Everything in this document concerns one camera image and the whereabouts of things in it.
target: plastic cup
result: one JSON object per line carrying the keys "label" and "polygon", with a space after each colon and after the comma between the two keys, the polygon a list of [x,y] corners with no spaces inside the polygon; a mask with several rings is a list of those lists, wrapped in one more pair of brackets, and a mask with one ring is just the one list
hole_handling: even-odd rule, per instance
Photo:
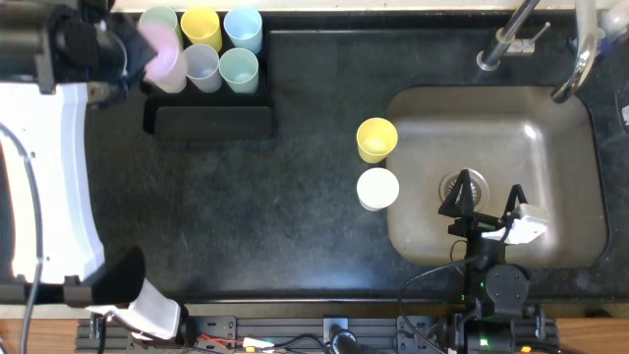
{"label": "plastic cup", "polygon": [[186,87],[188,61],[182,55],[177,36],[160,24],[141,25],[139,30],[157,52],[144,67],[144,79],[168,93],[180,92]]}
{"label": "plastic cup", "polygon": [[193,44],[207,44],[217,52],[223,47],[220,21],[210,7],[192,8],[181,18],[181,29]]}
{"label": "plastic cup", "polygon": [[220,89],[223,79],[218,73],[218,53],[207,44],[193,44],[184,50],[188,60],[188,78],[203,92]]}
{"label": "plastic cup", "polygon": [[140,16],[139,21],[140,26],[148,24],[162,24],[171,29],[177,35],[179,45],[183,48],[184,40],[179,28],[179,19],[173,9],[168,6],[151,7]]}
{"label": "plastic cup", "polygon": [[367,163],[378,163],[397,145],[397,130],[384,118],[370,118],[356,133],[358,153]]}
{"label": "plastic cup", "polygon": [[356,192],[361,206],[369,211],[378,211],[395,202],[400,193],[400,184],[391,171],[371,168],[358,179]]}
{"label": "plastic cup", "polygon": [[235,47],[254,54],[262,50],[262,16],[256,9],[243,7],[228,12],[223,26]]}
{"label": "plastic cup", "polygon": [[257,89],[257,58],[243,48],[233,48],[223,54],[218,66],[220,75],[235,93],[254,93]]}

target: faucet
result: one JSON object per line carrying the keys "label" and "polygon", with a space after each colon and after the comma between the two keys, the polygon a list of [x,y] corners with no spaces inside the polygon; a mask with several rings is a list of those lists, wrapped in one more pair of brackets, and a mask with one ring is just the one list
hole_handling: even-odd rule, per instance
{"label": "faucet", "polygon": [[[487,50],[477,56],[481,69],[492,71],[498,68],[500,58],[515,40],[515,34],[526,19],[533,13],[540,0],[525,0],[516,10],[507,25],[495,33],[495,38]],[[577,91],[588,77],[597,56],[599,46],[597,7],[594,0],[575,0],[579,45],[574,70],[562,85],[557,86],[550,97],[562,103]]]}

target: black countertop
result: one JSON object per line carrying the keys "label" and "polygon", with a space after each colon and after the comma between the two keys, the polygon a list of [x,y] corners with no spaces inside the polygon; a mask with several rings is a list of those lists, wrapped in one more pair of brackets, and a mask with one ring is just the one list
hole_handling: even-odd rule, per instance
{"label": "black countertop", "polygon": [[[475,58],[503,14],[266,14],[273,139],[159,141],[142,129],[138,90],[88,113],[91,203],[107,255],[141,246],[148,279],[182,301],[394,298],[429,268],[393,249],[385,210],[360,206],[356,181],[370,166],[358,157],[358,126],[410,87],[561,83],[574,61],[565,45],[573,18],[535,15],[523,37],[552,22],[535,55],[486,73]],[[628,62],[625,45],[578,93],[599,149],[607,249],[589,267],[530,268],[531,298],[629,297],[629,137],[617,107],[629,104]],[[461,288],[451,269],[417,284],[414,297],[458,300]]]}

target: stainless steel sink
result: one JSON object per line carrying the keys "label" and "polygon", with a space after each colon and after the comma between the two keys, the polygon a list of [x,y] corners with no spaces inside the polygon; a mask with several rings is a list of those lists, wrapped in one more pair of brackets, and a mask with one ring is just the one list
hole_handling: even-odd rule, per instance
{"label": "stainless steel sink", "polygon": [[[474,170],[478,211],[501,216],[514,184],[550,218],[545,234],[507,247],[522,266],[587,266],[607,229],[588,110],[576,97],[556,104],[551,88],[409,88],[386,111],[399,141],[386,167],[400,182],[388,209],[389,237],[410,262],[449,262],[453,219],[437,214],[463,168]],[[455,247],[454,258],[465,254]]]}

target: sink drain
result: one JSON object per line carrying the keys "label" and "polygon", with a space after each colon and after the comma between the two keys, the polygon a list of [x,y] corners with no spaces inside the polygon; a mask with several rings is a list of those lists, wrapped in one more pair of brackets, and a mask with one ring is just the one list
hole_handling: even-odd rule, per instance
{"label": "sink drain", "polygon": [[[485,178],[483,178],[483,176],[479,172],[469,168],[468,170],[470,171],[470,187],[472,187],[472,200],[474,201],[474,210],[480,210],[485,206],[485,203],[489,198],[489,186],[487,185]],[[445,197],[447,197],[452,192],[452,189],[456,184],[456,180],[459,177],[459,173],[461,173],[461,171],[452,171],[443,176],[443,178],[441,179],[439,193],[441,194],[442,202],[445,201]],[[459,201],[460,197],[461,194],[459,193],[459,196],[457,196],[456,198],[457,202]]]}

